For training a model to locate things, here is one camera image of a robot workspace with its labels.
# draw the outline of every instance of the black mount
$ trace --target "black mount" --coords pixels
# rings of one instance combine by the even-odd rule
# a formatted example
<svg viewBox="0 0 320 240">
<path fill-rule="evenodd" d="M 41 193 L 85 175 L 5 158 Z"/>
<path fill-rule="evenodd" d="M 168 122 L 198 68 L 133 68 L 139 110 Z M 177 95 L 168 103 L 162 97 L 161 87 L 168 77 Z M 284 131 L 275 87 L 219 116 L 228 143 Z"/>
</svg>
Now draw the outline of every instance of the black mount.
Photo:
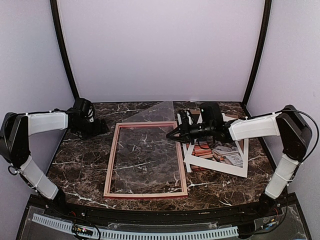
<svg viewBox="0 0 320 240">
<path fill-rule="evenodd" d="M 220 107 L 216 102 L 205 102 L 200 105 L 200 113 L 202 117 L 202 123 L 189 124 L 188 115 L 193 119 L 190 111 L 180 110 L 181 124 L 173 131 L 166 135 L 167 139 L 174 140 L 180 143 L 195 144 L 195 139 L 203 137 L 213 137 L 213 140 L 217 140 L 223 143 L 232 142 L 232 138 L 229 133 L 230 124 L 233 121 L 224 122 L 223 116 L 220 111 Z"/>
<path fill-rule="evenodd" d="M 88 139 L 105 134 L 109 128 L 104 119 L 94 119 L 95 108 L 84 98 L 76 98 L 73 107 L 66 111 L 68 114 L 68 128 L 73 134 L 82 139 Z"/>
</svg>

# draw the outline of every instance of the black cable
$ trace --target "black cable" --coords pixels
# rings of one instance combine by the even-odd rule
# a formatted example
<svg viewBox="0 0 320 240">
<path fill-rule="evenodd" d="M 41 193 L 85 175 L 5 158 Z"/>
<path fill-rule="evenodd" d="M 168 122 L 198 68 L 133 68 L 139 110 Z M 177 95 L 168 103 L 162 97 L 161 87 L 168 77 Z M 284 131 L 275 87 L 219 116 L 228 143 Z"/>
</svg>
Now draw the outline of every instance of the black cable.
<svg viewBox="0 0 320 240">
<path fill-rule="evenodd" d="M 17 172 L 12 172 L 10 169 L 14 169 L 14 171 L 17 171 L 17 169 L 12 165 L 8 166 L 8 171 L 12 176 L 16 176 L 18 174 Z"/>
<path fill-rule="evenodd" d="M 288 198 L 288 190 L 286 191 L 286 206 L 285 206 L 285 213 L 282 217 L 282 219 L 279 221 L 279 224 L 276 225 L 274 228 L 272 228 L 270 231 L 266 231 L 266 232 L 256 232 L 253 235 L 260 235 L 260 234 L 268 234 L 273 232 L 274 230 L 276 230 L 286 219 L 287 213 L 288 213 L 288 206 L 289 206 L 289 198 Z"/>
<path fill-rule="evenodd" d="M 212 148 L 209 146 L 209 144 L 208 144 L 209 148 L 206 148 L 206 147 L 201 146 L 201 145 L 200 145 L 200 142 L 199 142 L 199 138 L 196 140 L 196 142 L 198 143 L 199 148 L 204 149 L 204 150 L 209 150 L 209 149 L 212 150 Z"/>
<path fill-rule="evenodd" d="M 274 230 L 276 230 L 276 229 L 285 221 L 285 219 L 286 219 L 287 212 L 288 212 L 288 206 L 289 206 L 289 198 L 288 198 L 288 195 L 289 195 L 289 193 L 288 193 L 288 189 L 287 189 L 287 191 L 286 191 L 285 213 L 284 213 L 282 219 L 279 221 L 279 223 L 278 223 L 274 228 L 272 228 L 270 231 L 259 232 L 259 231 L 263 230 L 264 227 L 266 227 L 267 225 L 270 224 L 270 223 L 265 223 L 265 224 L 263 224 L 263 225 L 261 226 L 261 227 L 263 227 L 262 229 L 261 229 L 261 227 L 260 227 L 260 228 L 258 228 L 257 230 L 252 231 L 252 232 L 239 232 L 239 236 L 268 234 L 268 233 L 271 233 L 271 232 L 273 232 Z"/>
<path fill-rule="evenodd" d="M 305 113 L 303 111 L 293 110 L 293 109 L 284 109 L 284 110 L 277 111 L 275 113 L 277 114 L 277 113 L 284 113 L 284 112 L 293 112 L 293 113 L 299 113 L 299 114 L 305 115 L 306 117 L 308 117 L 313 122 L 313 124 L 314 124 L 314 126 L 316 128 L 316 140 L 315 140 L 314 146 L 310 150 L 310 152 L 302 159 L 301 163 L 303 163 L 313 153 L 313 151 L 316 149 L 316 147 L 318 145 L 318 142 L 319 142 L 319 127 L 318 127 L 318 124 L 310 115 L 308 115 L 307 113 Z"/>
<path fill-rule="evenodd" d="M 94 117 L 95 115 L 96 115 L 96 110 L 95 110 L 95 107 L 94 107 L 93 103 L 91 103 L 87 119 L 90 119 L 90 118 Z"/>
<path fill-rule="evenodd" d="M 80 218 L 80 217 L 65 215 L 65 214 L 59 212 L 58 210 L 56 210 L 56 209 L 55 209 L 53 206 L 51 206 L 49 203 L 48 203 L 48 206 L 50 206 L 52 210 L 54 210 L 56 213 L 58 213 L 58 214 L 61 215 L 61 216 L 64 216 L 64 217 L 66 217 L 66 218 L 72 218 L 72 219 L 79 220 L 79 221 L 84 221 L 84 222 L 90 224 L 90 226 L 93 226 L 93 227 L 97 230 L 97 232 L 98 232 L 98 234 L 99 234 L 99 237 L 98 237 L 97 240 L 100 240 L 100 239 L 101 239 L 101 231 L 100 231 L 99 228 L 98 228 L 95 224 L 93 224 L 92 222 L 90 222 L 90 221 L 88 221 L 88 220 L 85 220 L 85 219 L 83 219 L 83 218 Z"/>
</svg>

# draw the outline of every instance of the picture frame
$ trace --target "picture frame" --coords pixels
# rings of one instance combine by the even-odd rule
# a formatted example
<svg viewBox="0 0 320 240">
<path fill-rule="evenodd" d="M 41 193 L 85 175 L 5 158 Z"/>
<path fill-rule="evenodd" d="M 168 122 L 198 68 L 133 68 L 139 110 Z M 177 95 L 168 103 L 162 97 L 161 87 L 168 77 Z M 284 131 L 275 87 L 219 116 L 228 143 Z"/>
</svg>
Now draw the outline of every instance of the picture frame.
<svg viewBox="0 0 320 240">
<path fill-rule="evenodd" d="M 181 184 L 181 191 L 179 192 L 166 192 L 166 193 L 112 193 L 111 183 L 112 175 L 114 170 L 115 157 L 117 152 L 118 140 L 121 129 L 124 128 L 157 128 L 157 127 L 172 127 L 176 128 L 176 121 L 158 121 L 158 122 L 123 122 L 117 123 L 114 130 L 113 141 L 110 150 L 110 157 L 108 162 L 107 174 L 105 178 L 104 185 L 104 198 L 122 198 L 122 199 L 154 199 L 154 198 L 178 198 L 178 197 L 187 197 L 188 188 L 185 175 L 185 168 L 183 163 L 183 155 L 180 143 L 175 142 L 176 152 L 177 152 L 177 164 L 179 169 L 179 177 Z"/>
</svg>

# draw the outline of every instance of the black pole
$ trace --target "black pole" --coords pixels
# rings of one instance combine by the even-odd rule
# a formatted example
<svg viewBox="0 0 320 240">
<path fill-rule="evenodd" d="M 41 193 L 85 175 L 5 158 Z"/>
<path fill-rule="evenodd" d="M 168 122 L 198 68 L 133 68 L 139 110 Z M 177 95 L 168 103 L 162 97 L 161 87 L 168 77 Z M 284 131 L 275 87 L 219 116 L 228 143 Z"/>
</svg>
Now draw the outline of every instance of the black pole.
<svg viewBox="0 0 320 240">
<path fill-rule="evenodd" d="M 254 56 L 254 60 L 253 60 L 253 65 L 252 65 L 249 81 L 246 86 L 246 90 L 245 90 L 244 97 L 242 100 L 242 104 L 244 106 L 247 106 L 252 89 L 255 84 L 262 52 L 263 52 L 264 45 L 265 45 L 268 23 L 269 23 L 270 12 L 271 12 L 271 4 L 272 4 L 272 0 L 265 0 L 265 2 L 264 2 L 264 10 L 263 10 L 263 17 L 262 17 L 258 45 L 256 47 L 256 52 L 255 52 L 255 56 Z"/>
<path fill-rule="evenodd" d="M 70 62 L 67 54 L 67 49 L 65 45 L 65 40 L 61 28 L 61 23 L 60 23 L 60 18 L 59 18 L 59 10 L 58 10 L 58 3 L 57 0 L 50 0 L 51 4 L 51 12 L 52 12 L 52 18 L 53 18 L 53 23 L 54 23 L 54 28 L 55 28 L 55 34 L 56 34 L 56 39 L 58 41 L 58 45 L 60 48 L 60 54 L 61 58 L 63 61 L 64 69 L 66 76 L 69 81 L 69 85 L 73 94 L 74 99 L 79 98 L 79 93 L 77 90 L 76 82 L 74 79 L 74 76 L 71 71 L 70 67 Z"/>
</svg>

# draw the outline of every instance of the cable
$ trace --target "cable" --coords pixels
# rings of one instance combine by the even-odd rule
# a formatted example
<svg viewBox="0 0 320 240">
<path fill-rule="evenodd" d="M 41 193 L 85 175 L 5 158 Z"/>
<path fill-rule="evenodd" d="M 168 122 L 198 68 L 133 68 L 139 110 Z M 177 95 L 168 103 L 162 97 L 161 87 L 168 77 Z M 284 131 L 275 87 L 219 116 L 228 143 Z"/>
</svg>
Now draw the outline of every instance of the cable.
<svg viewBox="0 0 320 240">
<path fill-rule="evenodd" d="M 212 150 L 212 148 L 209 146 L 209 144 L 208 144 L 209 148 L 206 148 L 206 147 L 201 146 L 201 145 L 200 145 L 200 142 L 199 142 L 199 138 L 196 140 L 196 142 L 198 143 L 199 148 L 204 149 L 204 150 L 209 150 L 209 149 Z"/>
<path fill-rule="evenodd" d="M 287 216 L 287 212 L 288 212 L 288 206 L 289 206 L 289 198 L 288 198 L 288 190 L 286 190 L 286 206 L 285 206 L 285 213 L 282 217 L 282 219 L 279 221 L 279 223 L 274 227 L 272 228 L 270 231 L 264 231 L 264 232 L 259 232 L 263 229 L 265 229 L 266 226 L 268 226 L 270 223 L 265 223 L 263 224 L 259 229 L 255 230 L 255 231 L 252 231 L 252 232 L 240 232 L 239 231 L 239 236 L 245 236 L 245 235 L 261 235 L 261 234 L 268 234 L 268 233 L 271 233 L 273 232 L 274 230 L 276 230 L 286 219 L 286 216 Z"/>
<path fill-rule="evenodd" d="M 279 212 L 276 208 L 274 208 L 274 211 L 276 212 L 276 218 L 279 216 Z"/>
<path fill-rule="evenodd" d="M 305 115 L 306 117 L 308 117 L 314 124 L 315 128 L 316 128 L 316 140 L 314 143 L 313 148 L 310 150 L 310 152 L 302 159 L 302 163 L 313 153 L 313 151 L 316 149 L 318 142 L 319 142 L 319 127 L 317 122 L 307 113 L 303 112 L 303 111 L 299 111 L 299 110 L 293 110 L 293 109 L 284 109 L 284 110 L 280 110 L 280 111 L 276 111 L 275 113 L 285 113 L 285 112 L 293 112 L 293 113 L 299 113 L 302 115 Z"/>
<path fill-rule="evenodd" d="M 92 222 L 90 222 L 90 221 L 88 221 L 88 220 L 82 219 L 82 218 L 80 218 L 80 217 L 65 215 L 65 214 L 59 212 L 58 210 L 56 210 L 53 206 L 51 206 L 51 204 L 49 204 L 48 201 L 47 201 L 47 203 L 48 203 L 48 206 L 50 206 L 52 210 L 54 210 L 56 213 L 58 213 L 58 214 L 61 215 L 61 216 L 64 216 L 64 217 L 66 217 L 66 218 L 73 218 L 73 219 L 75 219 L 75 220 L 84 221 L 84 222 L 90 224 L 90 226 L 93 226 L 93 227 L 97 230 L 97 232 L 98 232 L 98 234 L 99 234 L 99 237 L 98 237 L 97 240 L 100 240 L 100 239 L 101 239 L 101 231 L 99 230 L 99 228 L 98 228 L 95 224 L 93 224 Z"/>
<path fill-rule="evenodd" d="M 96 115 L 96 110 L 95 110 L 93 103 L 91 103 L 90 109 L 88 112 L 88 116 L 86 117 L 86 119 L 90 119 L 90 118 L 94 117 L 95 115 Z"/>
<path fill-rule="evenodd" d="M 5 124 L 4 124 L 3 138 L 4 138 L 5 148 L 6 148 L 6 150 L 7 150 L 7 153 L 8 153 L 9 158 L 11 158 L 11 157 L 10 157 L 11 154 L 10 154 L 10 149 L 9 149 L 9 146 L 8 146 L 6 129 L 7 129 L 9 120 L 10 120 L 11 118 L 13 118 L 13 117 L 17 117 L 18 115 L 21 115 L 21 114 L 17 114 L 17 113 L 12 114 L 11 116 L 9 116 L 9 117 L 7 118 L 7 120 L 6 120 Z"/>
<path fill-rule="evenodd" d="M 18 174 L 17 169 L 12 165 L 8 166 L 8 171 L 12 176 L 16 176 Z"/>
</svg>

